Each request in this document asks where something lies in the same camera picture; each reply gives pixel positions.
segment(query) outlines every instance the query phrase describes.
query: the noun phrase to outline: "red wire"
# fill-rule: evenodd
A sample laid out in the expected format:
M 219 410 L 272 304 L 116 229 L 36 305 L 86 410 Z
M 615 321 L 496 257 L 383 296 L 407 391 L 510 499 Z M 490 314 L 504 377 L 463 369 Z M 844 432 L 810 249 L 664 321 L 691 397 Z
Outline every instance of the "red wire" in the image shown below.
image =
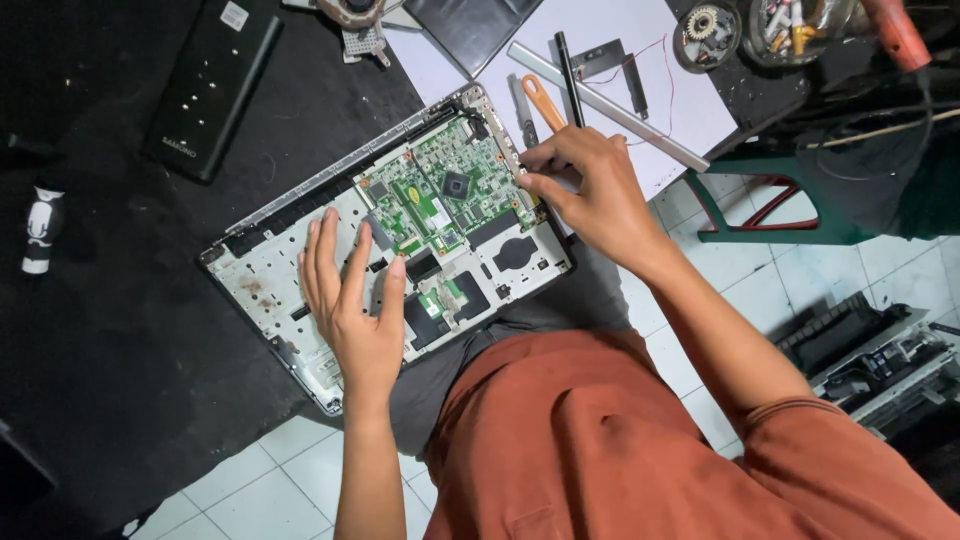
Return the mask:
M 667 73 L 667 75 L 670 76 L 670 129 L 669 129 L 669 131 L 667 132 L 666 135 L 663 135 L 663 136 L 658 135 L 658 136 L 655 136 L 655 137 L 645 138 L 645 139 L 641 140 L 640 142 L 630 142 L 630 143 L 627 143 L 627 146 L 637 146 L 638 144 L 643 144 L 644 142 L 649 142 L 649 141 L 651 141 L 651 140 L 653 140 L 653 139 L 655 139 L 655 138 L 670 137 L 670 136 L 673 134 L 673 96 L 674 96 L 674 89 L 675 89 L 675 88 L 674 88 L 674 86 L 673 86 L 673 73 L 670 71 L 670 60 L 669 60 L 668 57 L 666 56 L 666 34 L 664 34 L 663 37 L 661 37 L 660 39 L 658 39 L 658 40 L 654 41 L 653 43 L 650 43 L 649 45 L 647 45 L 646 47 L 644 47 L 642 50 L 640 50 L 640 52 L 638 52 L 638 53 L 636 53 L 636 54 L 634 54 L 634 55 L 631 55 L 631 56 L 630 56 L 630 59 L 627 60 L 627 61 L 625 61 L 625 62 L 623 62 L 623 63 L 621 63 L 621 64 L 620 64 L 620 67 L 617 67 L 617 68 L 616 68 L 616 71 L 613 73 L 613 76 L 610 77 L 609 79 L 607 79 L 606 81 L 599 81 L 599 82 L 584 81 L 583 74 L 581 73 L 581 74 L 579 75 L 580 82 L 581 82 L 581 83 L 585 83 L 585 84 L 587 84 L 587 85 L 605 85 L 606 83 L 610 83 L 610 82 L 613 81 L 613 79 L 616 79 L 616 76 L 620 74 L 620 71 L 623 70 L 623 67 L 624 67 L 625 65 L 627 65 L 628 63 L 634 61 L 634 59 L 635 59 L 636 57 L 640 56 L 641 54 L 643 54 L 644 52 L 646 52 L 647 49 L 649 49 L 650 47 L 653 47 L 653 46 L 656 45 L 657 43 L 659 43 L 660 45 L 662 45 L 662 48 L 663 48 L 663 63 L 666 64 L 666 73 Z

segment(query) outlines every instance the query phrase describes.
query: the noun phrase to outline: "orange shirt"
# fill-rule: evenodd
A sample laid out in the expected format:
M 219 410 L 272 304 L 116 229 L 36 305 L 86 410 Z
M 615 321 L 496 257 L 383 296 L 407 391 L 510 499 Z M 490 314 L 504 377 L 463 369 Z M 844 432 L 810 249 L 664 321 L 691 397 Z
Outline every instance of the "orange shirt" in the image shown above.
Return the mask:
M 425 538 L 960 538 L 900 455 L 827 402 L 753 411 L 744 447 L 744 469 L 709 447 L 635 332 L 515 337 L 447 396 Z

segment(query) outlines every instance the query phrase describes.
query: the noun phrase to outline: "black table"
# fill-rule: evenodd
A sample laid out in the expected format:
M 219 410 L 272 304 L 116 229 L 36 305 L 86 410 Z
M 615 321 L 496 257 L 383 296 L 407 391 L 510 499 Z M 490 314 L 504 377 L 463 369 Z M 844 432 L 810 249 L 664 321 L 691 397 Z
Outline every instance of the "black table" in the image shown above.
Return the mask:
M 34 174 L 0 174 L 0 419 L 59 483 L 0 537 L 121 527 L 309 406 L 194 258 L 423 106 L 396 58 L 344 65 L 332 25 L 277 9 L 286 27 L 216 182 L 168 174 L 138 150 L 199 5 L 0 12 L 0 128 L 59 141 L 75 171 L 51 271 L 32 282 L 18 264 Z M 739 59 L 710 77 L 741 127 L 712 154 L 808 93 L 803 74 L 760 79 Z

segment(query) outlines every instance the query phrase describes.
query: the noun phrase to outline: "hand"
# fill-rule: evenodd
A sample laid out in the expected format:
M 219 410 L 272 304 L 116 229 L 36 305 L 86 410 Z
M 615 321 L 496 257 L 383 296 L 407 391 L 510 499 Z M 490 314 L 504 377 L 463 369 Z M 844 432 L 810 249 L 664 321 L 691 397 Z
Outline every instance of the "hand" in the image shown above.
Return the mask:
M 666 237 L 647 208 L 623 135 L 607 139 L 593 128 L 567 126 L 524 152 L 520 161 L 534 172 L 517 182 L 546 199 L 587 244 L 620 266 L 641 272 L 650 251 L 664 245 Z M 556 174 L 568 163 L 583 176 L 580 193 L 541 174 Z
M 300 286 L 317 320 L 317 330 L 333 350 L 344 377 L 344 412 L 386 407 L 403 360 L 403 257 L 395 257 L 383 285 L 379 317 L 364 313 L 363 285 L 370 258 L 370 225 L 360 225 L 360 240 L 350 255 L 343 283 L 334 259 L 336 209 L 323 223 L 310 222 L 306 252 L 300 253 Z

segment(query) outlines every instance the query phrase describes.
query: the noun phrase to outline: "silver bar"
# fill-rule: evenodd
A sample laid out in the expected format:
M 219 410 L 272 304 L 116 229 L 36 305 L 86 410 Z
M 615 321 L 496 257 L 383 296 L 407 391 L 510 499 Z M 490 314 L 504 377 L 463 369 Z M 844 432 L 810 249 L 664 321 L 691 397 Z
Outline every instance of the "silver bar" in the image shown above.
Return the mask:
M 521 65 L 554 85 L 560 88 L 566 88 L 564 84 L 564 74 L 561 73 L 560 67 L 533 52 L 526 45 L 514 41 L 507 50 L 507 56 L 518 61 Z M 667 156 L 699 173 L 707 171 L 707 168 L 710 167 L 709 161 L 690 152 L 685 146 L 667 137 L 657 128 L 644 122 L 632 112 L 620 107 L 608 99 L 607 96 L 579 82 L 577 83 L 577 89 L 580 90 L 580 99 L 583 100 L 584 103 L 599 110 L 608 116 L 610 120 L 620 124 L 630 132 L 649 141 L 650 144 L 661 149 Z

